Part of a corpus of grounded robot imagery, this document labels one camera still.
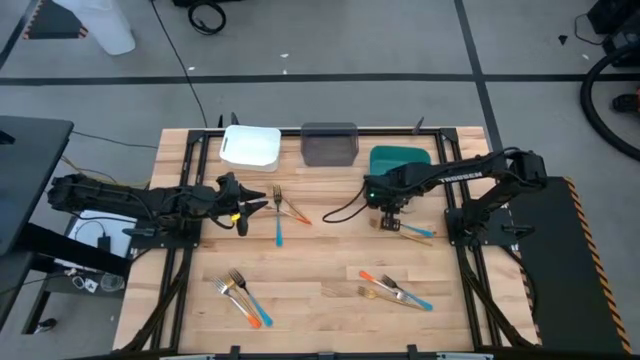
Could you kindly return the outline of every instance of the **white plastic bin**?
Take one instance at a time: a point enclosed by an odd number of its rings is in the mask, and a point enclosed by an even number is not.
[[[131,26],[115,0],[53,0],[71,11],[109,55],[135,49]]]
[[[274,172],[280,158],[280,130],[231,125],[224,131],[220,158],[229,167]]]

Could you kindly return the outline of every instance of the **black cable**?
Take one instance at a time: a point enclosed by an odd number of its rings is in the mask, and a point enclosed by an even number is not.
[[[500,246],[500,247],[507,253],[507,255],[509,255],[513,259],[513,261],[515,261],[518,264],[518,266],[520,266],[520,268],[522,269],[522,272],[524,273],[524,276],[527,277],[527,282],[529,283],[529,294],[531,295],[531,303],[533,304],[531,306],[531,315],[535,319],[536,310],[538,309],[538,292],[536,291],[536,284],[533,281],[531,274],[529,274],[529,272],[527,271],[527,268],[524,266],[524,262],[522,262],[522,259],[520,259],[518,255],[516,255],[513,252],[513,250],[511,250],[509,246]]]
[[[213,221],[216,225],[220,226],[225,230],[231,230],[235,226],[235,224],[231,224],[231,225],[223,224],[220,221],[218,221],[218,219],[211,219],[211,221]]]
[[[584,42],[586,42],[588,44],[591,44],[591,45],[598,45],[599,46],[599,45],[604,44],[604,42],[607,41],[608,36],[605,37],[604,39],[602,39],[602,41],[600,41],[600,42],[595,42],[595,41],[591,41],[589,39],[585,39],[585,38],[581,37],[580,35],[578,35],[578,19],[580,19],[581,17],[586,16],[586,15],[587,15],[587,13],[580,14],[580,15],[576,16],[575,19],[573,19],[573,35],[575,35],[575,37],[578,38],[579,40],[582,40],[582,41],[584,41]]]
[[[73,235],[73,238],[78,240],[78,233],[80,232],[80,230],[83,227],[85,227],[86,225],[91,224],[91,223],[96,223],[96,224],[100,225],[100,227],[102,228],[102,236],[106,236],[107,235],[107,230],[104,228],[104,225],[102,225],[102,223],[100,221],[90,220],[90,221],[87,221],[86,223],[84,223],[84,224],[82,224],[82,225],[80,225],[78,227],[78,229],[76,230],[75,234]]]
[[[111,176],[111,175],[109,175],[109,174],[107,174],[107,173],[104,173],[104,172],[102,172],[102,171],[92,170],[92,169],[85,169],[85,168],[78,168],[78,170],[82,170],[82,171],[84,171],[84,172],[91,172],[91,173],[94,173],[94,174],[102,175],[102,176],[104,176],[104,177],[109,178],[109,179],[110,179],[111,181],[113,181],[114,183],[116,183],[116,184],[118,183],[118,181],[117,181],[113,176]]]
[[[107,141],[110,143],[114,143],[114,144],[118,144],[118,145],[123,145],[123,146],[129,146],[129,147],[139,147],[139,148],[149,148],[149,149],[158,149],[157,146],[151,146],[151,145],[141,145],[141,144],[129,144],[129,143],[125,143],[122,141],[118,141],[118,140],[113,140],[113,139],[108,139],[106,137],[102,137],[102,136],[97,136],[97,135],[90,135],[90,134],[85,134],[85,133],[81,133],[79,131],[72,131],[73,134],[76,135],[80,135],[80,136],[85,136],[88,138],[92,138],[92,139],[98,139],[98,140],[103,140],[103,141]]]
[[[340,220],[327,220],[327,218],[333,214],[339,213],[340,211],[348,208],[349,206],[351,206],[351,204],[353,204],[354,202],[356,202],[356,200],[358,200],[358,197],[360,197],[360,195],[362,194],[362,192],[364,191],[364,184],[362,184],[362,188],[360,189],[360,191],[358,191],[358,193],[356,194],[356,196],[351,199],[346,205],[342,206],[339,209],[333,210],[331,212],[326,213],[323,217],[322,217],[322,221],[328,223],[328,224],[338,224],[341,222],[345,222],[348,220],[353,219],[356,215],[360,214],[360,212],[362,212],[362,210],[364,210],[367,207],[367,204],[362,205],[362,207],[358,210],[356,210],[356,212],[354,212],[353,214],[347,216],[344,219],[340,219]]]
[[[67,276],[67,274],[49,275],[49,276],[45,276],[45,277],[44,277],[44,278],[42,278],[42,279],[33,280],[33,281],[27,281],[26,283],[22,283],[22,284],[20,284],[20,285],[18,285],[18,286],[14,286],[14,287],[12,287],[12,288],[5,289],[5,290],[0,291],[0,296],[2,296],[2,295],[4,295],[4,294],[6,294],[6,293],[8,293],[8,292],[11,292],[11,291],[13,291],[13,290],[15,290],[15,289],[19,289],[19,288],[21,288],[21,287],[23,287],[23,286],[25,286],[25,285],[29,285],[29,284],[33,284],[33,283],[37,283],[37,282],[42,282],[42,281],[47,281],[47,280],[50,280],[50,279],[54,279],[54,278],[58,278],[58,277],[63,277],[63,276]]]
[[[137,221],[133,221],[133,220],[112,218],[112,217],[107,217],[107,216],[97,216],[97,217],[92,217],[92,218],[86,218],[86,217],[82,217],[81,215],[76,214],[76,213],[74,213],[72,211],[65,211],[65,212],[77,217],[80,220],[114,220],[114,221],[128,222],[128,223],[131,223],[131,224],[136,224],[137,223]]]
[[[220,15],[222,20],[217,28],[208,27],[207,25],[205,25],[204,21],[194,16],[194,12],[196,11],[196,9],[201,6],[208,6],[215,12],[217,12],[218,15]],[[193,26],[193,29],[202,35],[215,35],[222,31],[222,29],[224,29],[224,27],[227,25],[227,14],[224,13],[224,10],[222,10],[220,5],[216,4],[212,0],[201,0],[189,6],[188,16],[189,23],[191,24],[191,26]]]
[[[151,250],[151,249],[144,249],[144,250],[140,251],[140,253],[138,255],[136,255],[136,257],[134,257],[131,260],[131,263],[133,264],[134,262],[136,262],[136,260],[140,259],[144,254],[148,253],[149,250]]]
[[[598,75],[600,75],[604,68],[609,66],[609,64],[613,63],[614,61],[630,54],[631,52],[639,50],[640,41],[637,41],[603,57],[593,66],[593,68],[591,68],[591,70],[589,70],[586,78],[582,82],[582,86],[580,87],[580,105],[582,106],[582,111],[584,111],[584,115],[586,116],[593,129],[611,146],[637,161],[640,161],[640,149],[622,140],[622,138],[616,135],[604,123],[604,121],[602,121],[602,118],[600,117],[600,115],[598,115],[598,112],[593,105],[591,93],[593,90],[593,83],[596,81],[596,78],[598,77]]]
[[[193,97],[196,99],[196,102],[198,103],[198,107],[200,108],[200,114],[202,114],[202,121],[204,122],[204,127],[208,128],[209,123],[207,122],[207,116],[205,115],[204,109],[202,108],[202,103],[200,102],[200,98],[196,93],[196,89],[193,87],[193,83],[191,82],[191,78],[187,73],[187,68],[184,66],[184,62],[182,62],[182,58],[180,57],[180,54],[178,54],[178,50],[176,50],[176,47],[173,45],[173,41],[171,41],[171,36],[169,36],[169,33],[167,32],[167,29],[164,27],[164,23],[160,18],[160,14],[158,14],[158,9],[156,9],[155,0],[151,0],[151,7],[153,7],[153,12],[156,14],[156,17],[158,18],[158,22],[160,23],[160,27],[162,28],[164,35],[167,37],[167,40],[169,40],[169,45],[171,45],[173,52],[176,54],[176,58],[178,58],[178,62],[180,63],[180,67],[182,68],[182,72],[184,73],[184,77],[187,79],[187,83],[189,83],[189,87],[191,88],[191,92],[193,93]]]

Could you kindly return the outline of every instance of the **wooden table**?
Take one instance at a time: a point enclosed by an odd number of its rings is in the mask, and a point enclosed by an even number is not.
[[[482,128],[457,130],[463,157],[488,152]],[[187,132],[163,132],[152,187],[178,184]],[[245,238],[205,221],[201,246],[191,265],[181,353],[228,353],[232,345],[240,345],[243,353],[404,352],[407,344],[416,344],[419,351],[472,349],[455,250],[447,241],[442,187],[415,198],[415,211],[401,217],[404,223],[436,231],[430,247],[372,228],[366,214],[370,210],[345,223],[322,222],[323,214],[344,205],[359,191],[374,146],[421,147],[430,153],[433,163],[438,161],[433,137],[361,136],[359,141],[352,167],[306,167],[299,138],[283,137],[280,165],[274,173],[229,169],[218,155],[220,139],[211,141],[206,185],[217,187],[216,177],[228,171],[234,171],[252,190],[270,194],[271,185],[280,184],[283,194],[312,219],[313,226],[283,218],[284,247],[276,248],[273,211],[253,215]],[[450,152],[447,158],[453,159]],[[491,179],[469,183],[473,197],[492,186]],[[460,204],[460,194],[456,195]],[[343,215],[363,203],[359,199]],[[537,342],[519,267],[499,248],[485,248],[484,253],[496,303],[525,338]],[[114,348],[134,336],[156,305],[165,254],[165,250],[153,250],[134,264]],[[211,278],[232,267],[245,276],[252,293],[273,318],[273,328],[252,329],[211,285]],[[358,276],[360,270],[389,275],[431,302],[434,311],[358,296],[358,286],[370,285]],[[163,345],[168,344],[173,311],[167,314]],[[488,343],[484,311],[478,314]]]

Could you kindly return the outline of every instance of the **blue handle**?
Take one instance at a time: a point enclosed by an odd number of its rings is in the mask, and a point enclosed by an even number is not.
[[[282,230],[280,230],[280,212],[276,213],[276,246],[282,246]]]
[[[272,327],[273,326],[273,320],[271,320],[269,315],[267,315],[267,313],[264,312],[264,310],[262,309],[260,304],[258,304],[256,299],[253,298],[253,295],[249,294],[249,299],[251,299],[251,302],[256,307],[256,309],[258,309],[258,312],[260,313],[260,316],[262,316],[262,320],[264,320],[264,324],[267,325],[268,327]]]
[[[405,224],[402,224],[402,226],[406,227],[407,229],[409,229],[411,231],[415,231],[418,234],[422,234],[422,235],[424,235],[426,237],[433,237],[433,233],[431,231],[414,228],[413,226],[409,226],[409,225],[405,225]]]
[[[428,302],[420,299],[419,297],[411,294],[408,291],[404,291],[402,290],[405,294],[407,294],[407,296],[409,296],[410,298],[412,298],[415,302],[417,302],[418,304],[420,304],[420,306],[422,306],[425,310],[427,311],[431,311],[433,310],[433,305],[429,304]]]

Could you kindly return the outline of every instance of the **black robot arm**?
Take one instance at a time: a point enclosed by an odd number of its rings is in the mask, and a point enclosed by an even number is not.
[[[465,231],[477,231],[492,211],[514,196],[542,189],[547,176],[540,156],[518,148],[507,148],[473,159],[438,165],[409,163],[384,175],[367,175],[364,178],[364,197],[370,208],[384,212],[382,228],[398,231],[400,221],[393,215],[400,213],[412,197],[422,196],[440,184],[485,177],[498,180],[498,184],[481,198],[462,205],[459,225]]]
[[[266,201],[248,202],[265,196],[264,193],[245,189],[233,173],[216,179],[220,189],[193,185],[141,190],[127,186],[106,184],[84,175],[55,178],[48,192],[49,204],[65,212],[97,210],[132,217],[148,222],[161,232],[177,234],[189,221],[232,216],[238,234],[247,234],[251,214],[267,204]]]

